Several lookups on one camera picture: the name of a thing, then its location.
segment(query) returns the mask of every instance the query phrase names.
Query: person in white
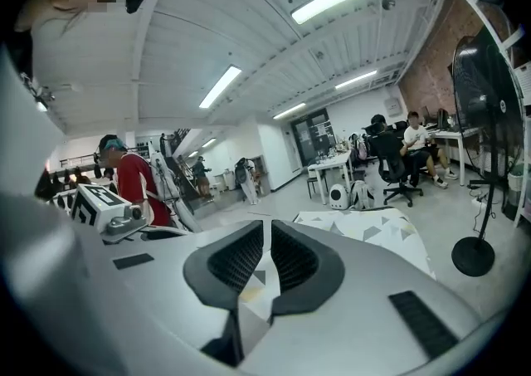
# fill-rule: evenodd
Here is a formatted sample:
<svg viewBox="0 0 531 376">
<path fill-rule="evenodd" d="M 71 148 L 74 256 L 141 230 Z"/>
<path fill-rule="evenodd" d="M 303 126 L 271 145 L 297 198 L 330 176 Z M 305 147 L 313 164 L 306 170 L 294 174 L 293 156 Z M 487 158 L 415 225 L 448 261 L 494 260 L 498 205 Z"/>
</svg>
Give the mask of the person in white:
<svg viewBox="0 0 531 376">
<path fill-rule="evenodd" d="M 445 169 L 445 178 L 452 180 L 458 179 L 457 175 L 451 172 L 450 166 L 448 165 L 448 158 L 446 157 L 444 150 L 437 147 L 434 139 L 426 131 L 426 128 L 419 124 L 418 113 L 415 111 L 409 112 L 409 114 L 407 114 L 407 120 L 409 121 L 409 126 L 404 132 L 404 141 L 410 144 L 415 139 L 417 140 L 413 146 L 409 147 L 408 151 L 412 153 L 422 150 L 429 153 L 433 162 L 439 161 L 442 168 Z"/>
<path fill-rule="evenodd" d="M 254 173 L 255 173 L 255 164 L 250 159 L 247 159 L 244 163 L 246 169 L 246 181 L 241 185 L 243 193 L 246 194 L 247 199 L 251 205 L 256 205 L 260 201 L 256 196 L 255 182 L 254 182 Z"/>
</svg>

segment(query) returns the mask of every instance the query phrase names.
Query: man in red shirt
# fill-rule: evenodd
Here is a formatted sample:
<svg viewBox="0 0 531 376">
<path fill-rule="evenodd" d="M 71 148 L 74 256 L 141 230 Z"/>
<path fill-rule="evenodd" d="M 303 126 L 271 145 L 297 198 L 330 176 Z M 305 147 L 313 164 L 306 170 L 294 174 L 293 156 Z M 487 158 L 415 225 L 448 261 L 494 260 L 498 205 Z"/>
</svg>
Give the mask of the man in red shirt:
<svg viewBox="0 0 531 376">
<path fill-rule="evenodd" d="M 128 153 L 124 142 L 116 135 L 107 134 L 100 140 L 99 147 L 101 165 L 117 169 L 119 195 L 141 205 L 150 224 L 171 226 L 168 207 L 148 195 L 148 192 L 157 195 L 149 164 L 137 154 Z"/>
</svg>

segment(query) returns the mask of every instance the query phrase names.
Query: desk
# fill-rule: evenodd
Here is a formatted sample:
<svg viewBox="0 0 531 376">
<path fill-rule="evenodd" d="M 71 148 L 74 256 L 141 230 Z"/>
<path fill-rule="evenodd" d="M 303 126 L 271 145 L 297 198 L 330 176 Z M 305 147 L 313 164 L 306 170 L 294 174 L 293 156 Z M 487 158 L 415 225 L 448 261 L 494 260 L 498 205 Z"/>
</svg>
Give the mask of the desk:
<svg viewBox="0 0 531 376">
<path fill-rule="evenodd" d="M 448 144 L 449 139 L 457 140 L 457 145 L 459 147 L 459 184 L 461 186 L 465 185 L 465 148 L 463 147 L 463 138 L 471 137 L 472 135 L 480 135 L 480 144 L 483 144 L 482 136 L 481 136 L 481 129 L 479 128 L 469 128 L 463 131 L 463 135 L 461 135 L 460 132 L 454 132 L 454 131 L 436 131 L 435 132 L 435 138 L 436 139 L 445 139 L 446 141 L 446 157 L 450 161 L 450 146 Z M 484 168 L 485 168 L 485 153 L 483 150 L 483 146 L 480 146 L 480 157 L 481 157 L 481 173 L 483 174 Z"/>
<path fill-rule="evenodd" d="M 321 175 L 319 171 L 336 167 L 343 168 L 343 173 L 345 175 L 345 185 L 347 186 L 348 193 L 348 191 L 350 190 L 350 179 L 348 178 L 347 162 L 350 165 L 350 173 L 354 178 L 352 160 L 350 159 L 350 150 L 344 154 L 338 154 L 333 158 L 328 158 L 320 164 L 313 164 L 308 167 L 309 171 L 315 171 L 315 173 L 317 174 L 317 184 L 319 185 L 319 192 L 321 193 L 321 201 L 323 202 L 323 205 L 326 205 L 326 198 L 324 197 L 323 182 L 321 181 Z"/>
</svg>

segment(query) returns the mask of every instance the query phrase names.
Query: glass door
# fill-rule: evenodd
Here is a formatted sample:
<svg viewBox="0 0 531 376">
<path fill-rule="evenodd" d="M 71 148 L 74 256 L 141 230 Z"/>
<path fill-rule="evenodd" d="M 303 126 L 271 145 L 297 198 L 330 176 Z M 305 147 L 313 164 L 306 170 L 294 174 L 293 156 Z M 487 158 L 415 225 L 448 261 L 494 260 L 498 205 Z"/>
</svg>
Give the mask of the glass door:
<svg viewBox="0 0 531 376">
<path fill-rule="evenodd" d="M 308 166 L 319 152 L 328 154 L 335 146 L 334 131 L 326 110 L 306 115 L 292 122 L 291 126 L 303 166 Z"/>
</svg>

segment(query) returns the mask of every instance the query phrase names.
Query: fan stand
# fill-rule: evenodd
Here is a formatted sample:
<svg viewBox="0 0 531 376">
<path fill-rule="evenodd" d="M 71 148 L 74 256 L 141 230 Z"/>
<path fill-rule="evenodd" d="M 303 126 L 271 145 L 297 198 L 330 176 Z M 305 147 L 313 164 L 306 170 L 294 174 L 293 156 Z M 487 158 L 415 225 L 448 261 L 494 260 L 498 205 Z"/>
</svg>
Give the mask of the fan stand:
<svg viewBox="0 0 531 376">
<path fill-rule="evenodd" d="M 490 110 L 490 123 L 495 126 L 493 111 Z M 459 240 L 451 252 L 451 260 L 455 268 L 470 277 L 487 274 L 494 264 L 494 249 L 485 240 L 485 229 L 489 221 L 494 196 L 494 179 L 498 176 L 498 147 L 496 136 L 490 136 L 490 180 L 470 180 L 470 185 L 489 185 L 489 197 L 485 216 L 478 237 L 465 237 Z"/>
</svg>

